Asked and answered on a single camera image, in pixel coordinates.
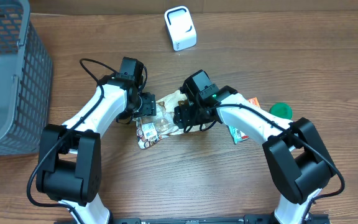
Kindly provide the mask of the brown clear snack bag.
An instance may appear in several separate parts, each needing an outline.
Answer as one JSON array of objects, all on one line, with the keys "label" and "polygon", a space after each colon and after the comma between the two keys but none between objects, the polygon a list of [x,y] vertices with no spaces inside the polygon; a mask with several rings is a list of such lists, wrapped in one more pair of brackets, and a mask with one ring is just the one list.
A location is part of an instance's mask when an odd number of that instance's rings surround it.
[{"label": "brown clear snack bag", "polygon": [[156,115],[134,118],[137,142],[141,149],[147,149],[173,135],[183,134],[174,122],[174,109],[186,101],[186,95],[179,90],[164,96],[156,102]]}]

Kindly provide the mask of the teal snack packet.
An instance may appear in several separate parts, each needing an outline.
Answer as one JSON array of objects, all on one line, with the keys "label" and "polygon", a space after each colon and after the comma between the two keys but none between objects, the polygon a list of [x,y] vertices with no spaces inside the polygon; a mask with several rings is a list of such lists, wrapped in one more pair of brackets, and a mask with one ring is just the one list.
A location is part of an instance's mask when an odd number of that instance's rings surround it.
[{"label": "teal snack packet", "polygon": [[234,144],[242,141],[242,132],[233,126],[228,126],[229,132],[233,138]]}]

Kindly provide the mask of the orange small carton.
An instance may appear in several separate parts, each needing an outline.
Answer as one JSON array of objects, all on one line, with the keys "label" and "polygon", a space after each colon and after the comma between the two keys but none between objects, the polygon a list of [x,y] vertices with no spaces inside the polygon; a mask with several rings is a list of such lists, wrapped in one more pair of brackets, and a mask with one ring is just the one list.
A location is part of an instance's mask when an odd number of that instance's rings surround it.
[{"label": "orange small carton", "polygon": [[260,108],[259,101],[258,101],[258,99],[256,97],[249,98],[248,102],[253,104],[254,106]]}]

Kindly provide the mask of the green lid jar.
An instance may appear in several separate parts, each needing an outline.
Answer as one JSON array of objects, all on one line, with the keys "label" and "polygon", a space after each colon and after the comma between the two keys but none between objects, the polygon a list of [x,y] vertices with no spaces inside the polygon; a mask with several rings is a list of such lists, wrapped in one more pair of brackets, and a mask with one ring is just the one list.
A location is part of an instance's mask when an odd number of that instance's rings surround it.
[{"label": "green lid jar", "polygon": [[270,109],[269,113],[283,119],[292,119],[293,110],[292,108],[283,102],[275,103]]}]

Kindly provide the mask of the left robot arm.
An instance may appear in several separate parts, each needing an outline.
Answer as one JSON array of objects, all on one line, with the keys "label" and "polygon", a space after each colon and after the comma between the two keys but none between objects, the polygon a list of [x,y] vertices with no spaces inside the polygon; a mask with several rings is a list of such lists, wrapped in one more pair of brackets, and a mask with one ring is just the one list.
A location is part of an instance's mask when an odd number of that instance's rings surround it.
[{"label": "left robot arm", "polygon": [[124,57],[119,70],[97,78],[96,91],[84,107],[61,125],[48,124],[40,139],[39,161],[27,183],[27,198],[38,207],[62,207],[72,223],[113,223],[99,196],[101,138],[113,122],[154,116],[153,94],[145,92],[147,69]]}]

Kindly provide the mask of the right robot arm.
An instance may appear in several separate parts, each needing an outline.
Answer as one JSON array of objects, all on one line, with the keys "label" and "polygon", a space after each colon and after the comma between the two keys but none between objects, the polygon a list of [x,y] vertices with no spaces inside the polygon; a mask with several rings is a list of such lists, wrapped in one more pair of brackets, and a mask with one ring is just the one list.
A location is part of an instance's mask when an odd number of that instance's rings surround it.
[{"label": "right robot arm", "polygon": [[330,222],[327,215],[312,214],[310,208],[325,196],[321,191],[339,172],[310,120],[272,115],[237,90],[218,88],[204,70],[190,75],[179,91],[188,103],[175,107],[173,122],[184,132],[194,126],[221,123],[242,131],[263,148],[280,192],[279,204],[270,214],[246,214],[240,223]]}]

